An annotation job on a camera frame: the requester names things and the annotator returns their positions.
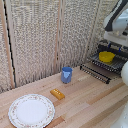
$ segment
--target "yellow bowl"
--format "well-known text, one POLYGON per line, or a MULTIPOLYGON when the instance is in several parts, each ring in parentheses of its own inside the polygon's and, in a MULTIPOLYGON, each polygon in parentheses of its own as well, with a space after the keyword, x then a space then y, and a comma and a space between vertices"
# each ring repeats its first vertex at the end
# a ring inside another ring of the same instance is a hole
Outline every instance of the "yellow bowl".
POLYGON ((114 58, 115 54, 113 54, 112 52, 100 52, 99 53, 99 60, 102 62, 111 62, 114 58))

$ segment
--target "textured wall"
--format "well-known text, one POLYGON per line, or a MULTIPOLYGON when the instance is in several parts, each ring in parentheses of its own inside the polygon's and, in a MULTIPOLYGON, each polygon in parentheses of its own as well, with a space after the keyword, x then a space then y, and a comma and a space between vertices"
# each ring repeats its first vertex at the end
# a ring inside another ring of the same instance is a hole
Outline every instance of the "textured wall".
POLYGON ((9 65, 7 58, 7 49, 5 42, 5 34, 3 28, 3 11, 0 5, 0 93, 11 89, 11 80, 9 73, 9 65))
POLYGON ((97 20, 95 22, 95 28, 92 34, 92 40, 90 42, 90 48, 88 51, 88 56, 95 54, 96 50, 98 48, 97 42, 102 40, 104 37, 104 28, 103 28, 103 22, 105 17, 112 11, 114 6, 118 0, 102 0, 101 5, 99 7, 99 12, 97 15, 97 20))
POLYGON ((10 0, 10 3, 16 75, 21 86, 53 74, 59 0, 10 0))
POLYGON ((98 0, 65 0, 60 68, 85 62, 86 44, 90 38, 98 0))

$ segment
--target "wooden countertop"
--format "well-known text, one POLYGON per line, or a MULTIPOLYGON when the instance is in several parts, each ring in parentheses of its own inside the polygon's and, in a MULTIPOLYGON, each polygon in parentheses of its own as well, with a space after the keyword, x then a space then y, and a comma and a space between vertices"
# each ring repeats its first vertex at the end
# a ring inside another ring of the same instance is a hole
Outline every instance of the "wooden countertop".
POLYGON ((15 128, 8 110, 14 100, 26 94, 40 94, 53 102, 55 116, 46 128, 109 128, 128 100, 128 87, 121 78, 106 85, 79 67, 73 69, 69 84, 60 78, 59 73, 0 94, 0 128, 15 128), (50 94, 55 88, 65 94, 65 99, 59 101, 50 94))

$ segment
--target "blue cup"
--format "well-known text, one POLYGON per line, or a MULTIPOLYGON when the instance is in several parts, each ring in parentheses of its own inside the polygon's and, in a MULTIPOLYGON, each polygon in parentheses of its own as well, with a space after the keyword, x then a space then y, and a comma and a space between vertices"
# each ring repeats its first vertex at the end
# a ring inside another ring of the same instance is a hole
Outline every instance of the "blue cup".
POLYGON ((72 68, 70 67, 63 67, 61 73, 61 81, 65 84, 71 81, 72 77, 72 68))

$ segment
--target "white plate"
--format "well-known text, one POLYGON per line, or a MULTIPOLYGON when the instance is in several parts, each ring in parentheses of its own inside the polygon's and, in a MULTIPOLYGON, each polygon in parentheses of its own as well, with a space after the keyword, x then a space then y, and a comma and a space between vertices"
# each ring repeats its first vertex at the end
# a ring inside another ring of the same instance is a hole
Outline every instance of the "white plate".
POLYGON ((17 128, 43 128, 51 122, 54 113, 54 106, 48 98, 29 94, 12 103, 8 116, 17 128))

